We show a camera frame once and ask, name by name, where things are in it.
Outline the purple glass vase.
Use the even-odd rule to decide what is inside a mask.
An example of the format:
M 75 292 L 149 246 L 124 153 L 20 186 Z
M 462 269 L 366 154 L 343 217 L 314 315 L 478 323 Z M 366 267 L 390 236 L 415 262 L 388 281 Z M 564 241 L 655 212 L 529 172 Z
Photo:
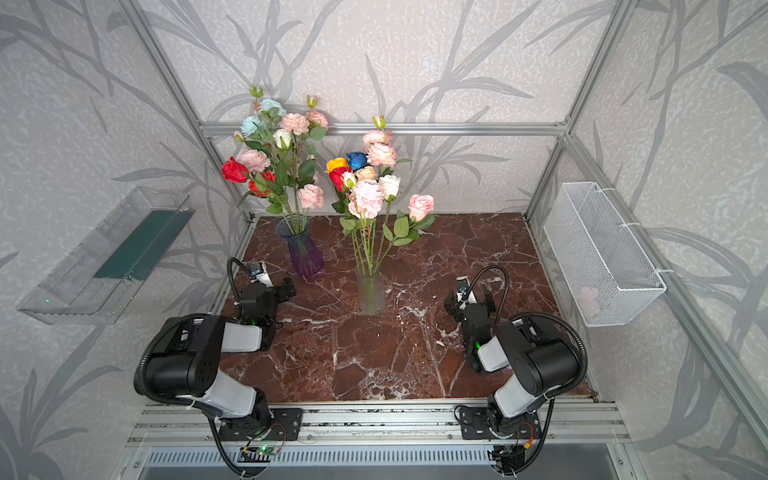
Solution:
M 287 219 L 281 220 L 277 233 L 286 241 L 291 263 L 296 273 L 303 277 L 312 277 L 324 268 L 324 258 L 320 249 L 309 234 L 307 220 L 296 226 Z

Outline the clear frosted glass vase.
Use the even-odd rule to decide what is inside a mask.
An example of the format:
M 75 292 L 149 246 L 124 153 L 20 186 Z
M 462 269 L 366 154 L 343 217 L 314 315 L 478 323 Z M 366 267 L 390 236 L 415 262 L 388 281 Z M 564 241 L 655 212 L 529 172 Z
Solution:
M 358 299 L 360 309 L 367 315 L 378 315 L 385 306 L 385 293 L 378 270 L 369 273 L 357 268 Z

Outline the small pink flower stem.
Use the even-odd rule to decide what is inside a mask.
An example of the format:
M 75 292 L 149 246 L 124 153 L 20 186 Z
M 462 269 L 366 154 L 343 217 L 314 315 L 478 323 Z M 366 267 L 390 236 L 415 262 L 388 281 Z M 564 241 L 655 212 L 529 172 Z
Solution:
M 317 210 L 324 205 L 324 192 L 317 185 L 319 177 L 314 173 L 307 182 L 295 181 L 289 188 L 289 206 L 292 208 L 289 225 L 293 234 L 301 233 L 308 223 L 307 215 L 310 210 Z

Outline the red rose stem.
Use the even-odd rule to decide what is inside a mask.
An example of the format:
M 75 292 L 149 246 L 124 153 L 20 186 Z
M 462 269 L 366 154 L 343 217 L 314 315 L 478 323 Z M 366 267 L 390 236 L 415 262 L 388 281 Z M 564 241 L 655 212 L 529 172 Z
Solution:
M 350 172 L 349 167 L 338 167 L 329 172 L 329 178 L 337 191 L 342 192 L 344 190 L 343 176 Z
M 245 184 L 247 186 L 247 191 L 241 196 L 237 206 L 243 205 L 250 197 L 256 197 L 250 193 L 248 187 L 248 182 L 250 180 L 249 175 L 251 173 L 255 172 L 249 172 L 246 166 L 238 162 L 234 157 L 231 157 L 222 166 L 222 176 L 225 180 L 231 183 Z
M 272 170 L 251 173 L 249 178 L 250 193 L 269 202 L 266 209 L 268 213 L 274 215 L 287 215 L 289 213 L 285 187 L 279 183 Z

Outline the pink rose stem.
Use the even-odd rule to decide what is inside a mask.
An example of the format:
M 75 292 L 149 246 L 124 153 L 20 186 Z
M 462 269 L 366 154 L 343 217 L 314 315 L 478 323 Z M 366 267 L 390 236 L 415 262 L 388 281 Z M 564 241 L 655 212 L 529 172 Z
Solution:
M 435 201 L 431 195 L 413 195 L 409 200 L 408 212 L 398 212 L 390 222 L 388 217 L 382 223 L 383 238 L 380 242 L 374 271 L 378 271 L 393 247 L 403 247 L 417 241 L 435 221 Z

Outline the white rose stem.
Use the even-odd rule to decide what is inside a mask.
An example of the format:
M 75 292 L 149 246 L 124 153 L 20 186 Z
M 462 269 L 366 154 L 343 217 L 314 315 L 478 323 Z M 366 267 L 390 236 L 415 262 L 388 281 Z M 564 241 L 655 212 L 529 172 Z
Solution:
M 387 222 L 389 220 L 391 204 L 397 199 L 400 190 L 400 178 L 393 175 L 383 175 L 379 178 L 379 186 L 384 194 L 384 201 L 386 204 L 385 217 L 382 221 L 382 233 L 383 238 L 380 242 L 378 259 L 376 263 L 376 270 L 381 268 L 384 258 L 389 253 L 391 248 L 391 242 L 393 240 L 393 234 L 388 227 Z

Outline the orange rose stem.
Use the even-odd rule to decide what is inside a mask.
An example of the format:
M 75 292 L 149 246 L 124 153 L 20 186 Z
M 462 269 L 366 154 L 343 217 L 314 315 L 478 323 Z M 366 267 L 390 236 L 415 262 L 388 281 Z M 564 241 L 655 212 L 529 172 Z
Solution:
M 350 167 L 348 165 L 348 162 L 345 158 L 338 157 L 336 159 L 330 160 L 326 164 L 326 172 L 328 174 L 331 174 L 333 172 L 340 172 L 343 174 L 344 172 L 347 172 L 350 170 Z

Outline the peach rose stem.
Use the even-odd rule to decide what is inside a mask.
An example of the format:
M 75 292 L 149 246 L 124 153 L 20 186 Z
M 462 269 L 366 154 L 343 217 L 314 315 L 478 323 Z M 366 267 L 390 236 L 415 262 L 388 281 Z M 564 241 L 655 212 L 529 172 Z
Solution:
M 378 174 L 375 171 L 375 169 L 367 165 L 355 172 L 355 176 L 359 181 L 361 180 L 370 180 L 370 181 L 376 181 L 378 179 Z

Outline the blue rose stem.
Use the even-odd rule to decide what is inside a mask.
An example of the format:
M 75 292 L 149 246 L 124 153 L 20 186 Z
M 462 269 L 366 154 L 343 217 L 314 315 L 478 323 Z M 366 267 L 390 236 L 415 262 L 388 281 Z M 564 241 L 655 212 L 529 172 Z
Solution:
M 368 165 L 368 158 L 364 152 L 349 152 L 346 154 L 346 160 L 352 171 L 357 171 Z

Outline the light blue flower stem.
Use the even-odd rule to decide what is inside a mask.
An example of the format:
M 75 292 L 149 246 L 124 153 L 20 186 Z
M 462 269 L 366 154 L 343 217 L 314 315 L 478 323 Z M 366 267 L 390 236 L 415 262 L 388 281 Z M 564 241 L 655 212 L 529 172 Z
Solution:
M 286 115 L 286 110 L 277 100 L 265 97 L 260 86 L 253 85 L 249 93 L 253 97 L 254 113 L 242 121 L 235 138 L 250 149 L 271 155 L 274 150 L 273 133 Z

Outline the pink carnation tall stem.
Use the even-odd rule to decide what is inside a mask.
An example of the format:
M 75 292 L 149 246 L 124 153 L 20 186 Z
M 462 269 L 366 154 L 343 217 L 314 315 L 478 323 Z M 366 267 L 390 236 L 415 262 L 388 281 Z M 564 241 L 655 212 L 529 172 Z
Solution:
M 317 173 L 316 143 L 325 137 L 329 125 L 316 105 L 317 99 L 308 96 L 309 110 L 306 113 L 286 113 L 273 134 L 275 160 L 284 165 L 288 176 L 288 194 L 295 181 L 307 182 Z

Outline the striped pink peony stem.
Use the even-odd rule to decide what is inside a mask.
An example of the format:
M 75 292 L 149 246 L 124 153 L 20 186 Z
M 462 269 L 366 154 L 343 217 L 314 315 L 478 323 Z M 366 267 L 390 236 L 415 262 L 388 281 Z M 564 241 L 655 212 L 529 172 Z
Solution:
M 374 129 L 363 136 L 363 150 L 368 163 L 377 168 L 377 173 L 382 170 L 394 170 L 397 164 L 397 152 L 392 146 L 392 136 L 386 130 L 386 121 L 383 116 L 376 115 L 372 118 Z

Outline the pale pink peony stem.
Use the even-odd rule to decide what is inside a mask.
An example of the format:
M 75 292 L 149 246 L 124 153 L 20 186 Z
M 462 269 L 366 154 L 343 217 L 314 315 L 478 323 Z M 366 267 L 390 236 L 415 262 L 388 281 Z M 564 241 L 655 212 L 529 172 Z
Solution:
M 342 175 L 342 186 L 347 208 L 340 220 L 342 232 L 352 239 L 358 271 L 370 276 L 379 262 L 375 252 L 375 231 L 376 218 L 384 203 L 384 192 L 377 181 L 354 180 L 351 172 Z

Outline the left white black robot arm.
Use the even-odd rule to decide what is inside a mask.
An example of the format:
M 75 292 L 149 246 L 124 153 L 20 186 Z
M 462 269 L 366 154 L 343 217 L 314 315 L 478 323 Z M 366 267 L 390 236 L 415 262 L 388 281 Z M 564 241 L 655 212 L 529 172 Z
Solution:
M 207 313 L 172 317 L 139 360 L 134 389 L 169 405 L 197 408 L 210 419 L 273 423 L 265 394 L 220 368 L 224 353 L 268 350 L 276 336 L 278 306 L 296 295 L 291 278 L 272 282 L 263 263 L 231 257 L 227 275 L 234 295 L 233 318 Z

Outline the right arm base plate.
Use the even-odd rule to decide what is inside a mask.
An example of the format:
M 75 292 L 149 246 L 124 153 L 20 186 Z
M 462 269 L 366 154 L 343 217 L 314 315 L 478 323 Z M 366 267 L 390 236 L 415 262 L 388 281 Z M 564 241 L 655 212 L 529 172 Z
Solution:
M 453 409 L 464 440 L 516 440 L 524 443 L 539 439 L 541 423 L 536 413 L 523 412 L 508 418 L 487 407 L 457 405 Z

